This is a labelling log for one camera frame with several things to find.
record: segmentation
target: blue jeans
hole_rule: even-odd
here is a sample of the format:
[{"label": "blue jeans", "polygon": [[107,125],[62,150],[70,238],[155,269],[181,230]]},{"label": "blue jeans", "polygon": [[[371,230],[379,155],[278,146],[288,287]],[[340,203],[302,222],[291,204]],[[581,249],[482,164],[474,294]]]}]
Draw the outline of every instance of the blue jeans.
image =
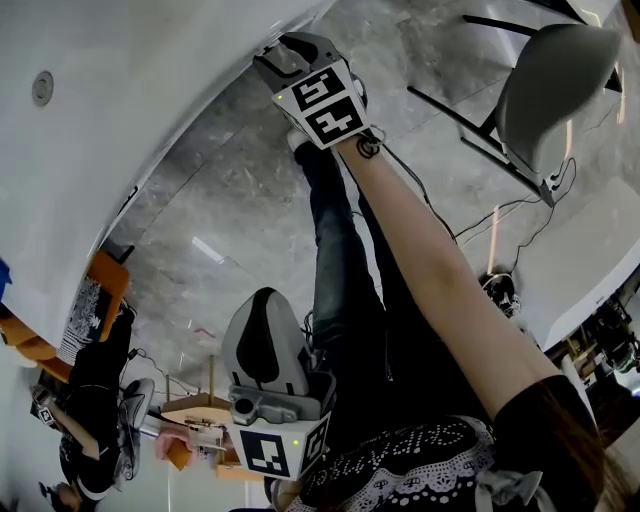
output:
[{"label": "blue jeans", "polygon": [[295,159],[311,186],[318,247],[313,344],[326,351],[337,380],[329,446],[354,448],[434,415],[485,419],[458,365],[416,306],[364,195],[358,205],[373,239],[384,306],[331,151],[309,142]]}]

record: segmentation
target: person in black clothes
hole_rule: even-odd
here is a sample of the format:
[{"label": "person in black clothes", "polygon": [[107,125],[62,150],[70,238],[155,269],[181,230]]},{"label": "person in black clothes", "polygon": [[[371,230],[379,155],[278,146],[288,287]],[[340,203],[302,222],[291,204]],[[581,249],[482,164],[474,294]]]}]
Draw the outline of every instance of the person in black clothes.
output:
[{"label": "person in black clothes", "polygon": [[129,423],[125,425],[129,436],[124,436],[128,442],[133,442],[129,427],[139,428],[146,415],[153,393],[148,379],[132,383],[122,404],[119,399],[120,374],[127,361],[134,318],[133,310],[121,306],[109,338],[78,352],[69,378],[69,394],[63,404],[58,405],[41,388],[33,392],[34,399],[49,408],[63,432],[60,464],[67,482],[48,488],[41,484],[56,512],[95,508],[114,484],[121,455],[120,411],[124,411]]},{"label": "person in black clothes", "polygon": [[276,509],[587,512],[604,494],[622,510],[629,489],[576,390],[384,156],[366,158],[357,137],[336,146],[360,189],[381,302],[331,151],[288,138],[311,187],[313,346],[337,402],[326,459],[283,482]]}]

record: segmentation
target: gray tile floor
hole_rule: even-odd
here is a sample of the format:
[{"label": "gray tile floor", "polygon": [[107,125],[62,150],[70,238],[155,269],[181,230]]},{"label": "gray tile floor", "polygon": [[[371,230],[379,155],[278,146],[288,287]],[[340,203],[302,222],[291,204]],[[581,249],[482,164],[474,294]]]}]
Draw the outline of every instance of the gray tile floor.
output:
[{"label": "gray tile floor", "polygon": [[[413,83],[474,122],[491,112],[526,39],[465,25],[461,14],[533,28],[566,22],[519,0],[339,0],[319,26],[367,85],[373,122],[422,178],[455,232],[496,204],[528,195],[463,146],[453,122],[405,90]],[[606,26],[629,33],[619,11]],[[574,145],[575,185],[552,226],[612,175],[640,192],[640,51],[630,38],[619,69],[624,99],[607,91],[593,105]],[[300,319],[312,305],[315,245],[308,186],[286,144],[289,123],[269,97],[254,70],[238,78],[177,142],[112,234],[117,243],[136,245],[127,263],[130,300],[139,313],[133,345],[194,386],[206,382],[205,356],[219,353],[231,316],[258,288],[281,291]],[[347,181],[355,200],[355,186]],[[517,245],[548,215],[537,204],[506,216],[497,262],[512,263]],[[378,283],[368,233],[358,217],[356,223]],[[489,233],[474,235],[484,228],[460,239],[478,271],[487,263]],[[224,371],[217,371],[222,394],[227,382]]]}]

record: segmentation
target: forearm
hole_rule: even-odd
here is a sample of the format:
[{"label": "forearm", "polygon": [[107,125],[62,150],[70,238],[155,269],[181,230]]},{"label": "forearm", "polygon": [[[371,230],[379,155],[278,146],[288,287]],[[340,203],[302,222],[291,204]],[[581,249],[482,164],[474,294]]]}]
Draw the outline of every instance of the forearm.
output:
[{"label": "forearm", "polygon": [[78,441],[83,448],[83,453],[92,459],[100,459],[100,446],[89,432],[82,425],[64,412],[53,401],[47,404],[54,419],[59,422],[66,430]]},{"label": "forearm", "polygon": [[382,155],[339,151],[378,220],[416,304],[491,417],[557,370],[494,306],[438,219]]}]

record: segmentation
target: gray ribbon bow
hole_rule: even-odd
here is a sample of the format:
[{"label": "gray ribbon bow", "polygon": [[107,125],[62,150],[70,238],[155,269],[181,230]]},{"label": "gray ribbon bow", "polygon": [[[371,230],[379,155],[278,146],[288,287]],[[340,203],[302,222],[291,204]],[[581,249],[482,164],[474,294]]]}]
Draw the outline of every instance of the gray ribbon bow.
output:
[{"label": "gray ribbon bow", "polygon": [[541,471],[527,475],[515,471],[484,471],[476,479],[477,512],[493,512],[494,503],[503,506],[516,497],[521,498],[525,506],[535,498],[540,512],[556,512],[551,498],[540,487]]}]

